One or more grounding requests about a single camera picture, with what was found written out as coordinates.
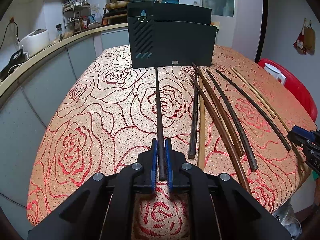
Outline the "red plastic chair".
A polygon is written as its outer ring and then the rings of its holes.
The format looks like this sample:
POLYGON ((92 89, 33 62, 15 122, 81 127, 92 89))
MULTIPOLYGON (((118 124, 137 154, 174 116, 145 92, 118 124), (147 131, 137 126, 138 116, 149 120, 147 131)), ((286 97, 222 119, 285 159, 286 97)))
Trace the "red plastic chair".
POLYGON ((281 71, 282 74, 284 74, 284 76, 286 77, 284 87, 295 96, 295 98, 300 102, 300 104, 310 115, 311 119, 315 122, 318 115, 317 106, 310 92, 303 85, 303 83, 298 80, 298 78, 295 77, 289 70, 270 59, 261 59, 258 62, 258 65, 262 68, 265 68, 265 64, 270 64, 276 67, 279 71, 281 71))

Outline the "rose patterned tablecloth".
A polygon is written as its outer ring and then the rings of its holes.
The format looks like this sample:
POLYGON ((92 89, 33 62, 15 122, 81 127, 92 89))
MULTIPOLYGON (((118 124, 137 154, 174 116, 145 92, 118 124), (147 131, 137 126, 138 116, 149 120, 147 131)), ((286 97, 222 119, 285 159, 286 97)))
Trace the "rose patterned tablecloth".
MULTIPOLYGON (((209 70, 227 96, 246 133, 258 169, 240 158, 252 196, 270 213, 280 208, 307 180, 311 169, 302 149, 287 150, 276 129, 287 134, 231 70, 235 68, 271 104, 291 129, 314 130, 299 101, 270 74, 239 52, 216 46, 210 67, 202 67, 217 97, 209 70)), ((164 137, 187 153, 194 88, 193 67, 158 68, 164 137)), ((119 173, 151 148, 157 137, 155 68, 132 68, 129 46, 106 49, 78 78, 54 113, 40 143, 31 173, 28 239, 63 239, 63 227, 49 216, 94 174, 119 173)))

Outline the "black device on counter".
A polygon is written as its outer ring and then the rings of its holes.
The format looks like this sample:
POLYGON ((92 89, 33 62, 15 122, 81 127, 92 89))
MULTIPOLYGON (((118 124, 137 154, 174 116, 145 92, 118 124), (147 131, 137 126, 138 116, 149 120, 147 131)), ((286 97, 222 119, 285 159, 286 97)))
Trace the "black device on counter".
POLYGON ((1 70, 0 78, 4 81, 14 70, 26 61, 23 48, 16 51, 10 58, 9 63, 1 70))

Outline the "dark green utensil holder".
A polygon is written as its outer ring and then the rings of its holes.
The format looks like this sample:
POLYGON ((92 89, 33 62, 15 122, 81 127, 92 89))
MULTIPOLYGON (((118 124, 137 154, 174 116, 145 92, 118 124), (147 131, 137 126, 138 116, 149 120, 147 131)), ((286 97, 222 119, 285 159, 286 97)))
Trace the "dark green utensil holder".
POLYGON ((130 2, 127 21, 132 66, 210 66, 217 28, 212 11, 194 5, 130 2))

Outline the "white electric kettle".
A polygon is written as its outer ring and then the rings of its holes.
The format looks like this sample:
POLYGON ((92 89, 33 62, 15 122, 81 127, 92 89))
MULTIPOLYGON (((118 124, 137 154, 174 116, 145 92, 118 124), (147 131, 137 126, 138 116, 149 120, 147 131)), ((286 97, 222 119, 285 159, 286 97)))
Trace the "white electric kettle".
POLYGON ((282 85, 285 85, 287 78, 285 75, 282 74, 282 72, 278 68, 276 68, 275 66, 269 63, 266 63, 264 65, 264 70, 266 70, 269 74, 271 74, 282 85))

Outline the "dark wooden chopstick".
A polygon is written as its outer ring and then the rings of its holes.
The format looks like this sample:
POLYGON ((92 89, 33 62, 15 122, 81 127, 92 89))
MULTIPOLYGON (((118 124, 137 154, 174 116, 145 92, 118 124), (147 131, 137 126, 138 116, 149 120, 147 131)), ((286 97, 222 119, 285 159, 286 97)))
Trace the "dark wooden chopstick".
POLYGON ((167 180, 167 163, 165 158, 164 136, 163 136, 163 121, 161 111, 161 97, 159 89, 158 68, 155 67, 156 78, 156 110, 157 110, 157 140, 158 140, 158 166, 160 181, 167 180))

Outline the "wok on stove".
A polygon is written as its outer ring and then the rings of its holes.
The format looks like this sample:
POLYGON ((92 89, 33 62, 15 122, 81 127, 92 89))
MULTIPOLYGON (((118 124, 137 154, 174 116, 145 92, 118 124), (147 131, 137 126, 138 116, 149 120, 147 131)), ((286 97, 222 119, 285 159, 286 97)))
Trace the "wok on stove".
POLYGON ((105 5, 105 8, 108 11, 124 9, 129 2, 129 0, 109 0, 109 2, 105 5))

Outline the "white rice cooker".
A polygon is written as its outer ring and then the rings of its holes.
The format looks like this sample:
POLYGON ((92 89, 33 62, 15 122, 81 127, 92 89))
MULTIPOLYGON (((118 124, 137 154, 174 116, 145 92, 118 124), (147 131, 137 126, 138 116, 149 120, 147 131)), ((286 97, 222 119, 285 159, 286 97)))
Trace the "white rice cooker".
POLYGON ((29 33, 20 42, 20 48, 29 56, 34 56, 50 45, 49 31, 47 29, 37 29, 29 33))

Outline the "light bamboo chopstick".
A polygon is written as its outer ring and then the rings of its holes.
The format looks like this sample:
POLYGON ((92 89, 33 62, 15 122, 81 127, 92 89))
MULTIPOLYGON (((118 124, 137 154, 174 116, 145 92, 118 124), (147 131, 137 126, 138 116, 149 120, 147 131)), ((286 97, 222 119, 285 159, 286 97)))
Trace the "light bamboo chopstick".
POLYGON ((205 143, 206 143, 206 133, 205 133, 205 110, 204 110, 204 100, 200 95, 200 129, 199 129, 199 151, 197 165, 201 170, 204 170, 204 160, 205 160, 205 143))

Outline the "black brown chopstick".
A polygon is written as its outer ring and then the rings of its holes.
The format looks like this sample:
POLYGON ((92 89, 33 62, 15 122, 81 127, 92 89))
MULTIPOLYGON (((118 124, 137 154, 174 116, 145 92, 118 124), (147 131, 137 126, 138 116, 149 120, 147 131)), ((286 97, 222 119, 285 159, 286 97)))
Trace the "black brown chopstick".
POLYGON ((209 70, 206 70, 206 72, 207 72, 208 76, 211 78, 211 80, 214 83, 215 87, 217 88, 218 92, 220 93, 221 98, 223 99, 227 109, 229 110, 229 113, 230 113, 230 115, 231 115, 231 117, 233 119, 233 122, 234 122, 234 124, 236 126, 236 129, 237 129, 238 133, 239 133, 242 145, 244 147, 244 150, 245 150, 245 153, 246 153, 246 156, 247 156, 247 159, 248 159, 248 163, 249 163, 250 169, 251 169, 252 172, 254 172, 254 171, 256 171, 258 169, 258 165, 257 165, 257 161, 255 159, 253 150, 251 148, 251 145, 249 143, 248 137, 247 137, 246 133, 244 132, 243 126, 240 123, 239 118, 236 115, 233 107, 231 106, 227 96, 225 96, 224 92, 222 91, 222 89, 218 85, 217 81, 214 79, 213 75, 210 73, 209 70))

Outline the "hanging red cloth decoration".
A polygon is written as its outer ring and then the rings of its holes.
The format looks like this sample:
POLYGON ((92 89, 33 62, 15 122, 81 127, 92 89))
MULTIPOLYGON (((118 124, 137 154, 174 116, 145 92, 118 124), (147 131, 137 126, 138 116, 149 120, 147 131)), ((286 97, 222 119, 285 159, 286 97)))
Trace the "hanging red cloth decoration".
POLYGON ((304 18, 302 29, 293 44, 297 53, 301 55, 314 55, 316 45, 316 33, 312 28, 312 21, 307 22, 304 18))

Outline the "metal spice rack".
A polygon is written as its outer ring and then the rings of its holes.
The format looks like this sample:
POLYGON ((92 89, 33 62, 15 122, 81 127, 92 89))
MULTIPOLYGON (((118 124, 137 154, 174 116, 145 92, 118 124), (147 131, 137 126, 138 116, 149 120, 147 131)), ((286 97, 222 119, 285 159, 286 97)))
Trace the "metal spice rack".
POLYGON ((74 31, 74 34, 81 33, 83 19, 91 12, 88 0, 62 0, 63 23, 66 31, 74 31))

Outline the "dark brown short chopstick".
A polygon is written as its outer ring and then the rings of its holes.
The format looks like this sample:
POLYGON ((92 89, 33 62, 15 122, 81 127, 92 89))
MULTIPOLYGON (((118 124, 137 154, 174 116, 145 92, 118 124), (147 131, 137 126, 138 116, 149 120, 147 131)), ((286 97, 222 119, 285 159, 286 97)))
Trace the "dark brown short chopstick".
POLYGON ((198 92, 197 92, 197 88, 194 87, 193 114, 192 114, 192 120, 191 120, 188 159, 195 159, 195 155, 196 155, 197 116, 198 116, 198 92))

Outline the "long reddish brown chopstick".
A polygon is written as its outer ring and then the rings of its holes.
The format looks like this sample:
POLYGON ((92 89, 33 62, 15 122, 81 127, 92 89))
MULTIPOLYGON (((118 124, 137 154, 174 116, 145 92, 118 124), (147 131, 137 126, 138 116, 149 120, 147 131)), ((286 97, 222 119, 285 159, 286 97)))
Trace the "long reddish brown chopstick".
POLYGON ((210 117, 212 118, 212 120, 213 120, 213 122, 219 132, 219 135, 220 135, 221 139, 223 140, 225 148, 229 154, 229 157, 230 157, 231 162, 233 164, 233 167, 235 169, 235 172, 238 177, 240 185, 244 189, 246 189, 246 191, 251 195, 252 194, 251 188, 249 187, 249 183, 246 178, 242 164, 240 162, 240 158, 235 150, 235 147, 233 146, 233 144, 231 142, 231 139, 229 138, 229 136, 226 132, 226 129, 223 127, 222 122, 221 122, 220 118, 218 117, 218 115, 216 114, 216 112, 214 111, 210 101, 208 100, 208 98, 206 97, 206 95, 204 94, 204 92, 200 88, 200 86, 196 83, 196 81, 192 75, 190 75, 190 81, 193 83, 194 87, 197 88, 201 97, 204 100, 204 104, 206 106, 206 109, 207 109, 208 113, 210 114, 210 117))

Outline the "pale bamboo chopstick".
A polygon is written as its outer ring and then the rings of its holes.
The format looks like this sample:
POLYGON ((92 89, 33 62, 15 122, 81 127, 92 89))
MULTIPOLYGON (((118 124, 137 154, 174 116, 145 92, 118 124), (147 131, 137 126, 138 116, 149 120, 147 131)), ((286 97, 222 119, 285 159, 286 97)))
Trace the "pale bamboo chopstick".
POLYGON ((255 94, 255 96, 259 99, 259 101, 263 104, 263 106, 267 109, 271 117, 278 118, 281 124, 284 126, 287 132, 290 131, 288 126, 285 124, 284 120, 277 113, 277 111, 271 106, 271 104, 261 95, 261 93, 251 85, 235 68, 231 68, 231 70, 242 80, 243 83, 255 94))

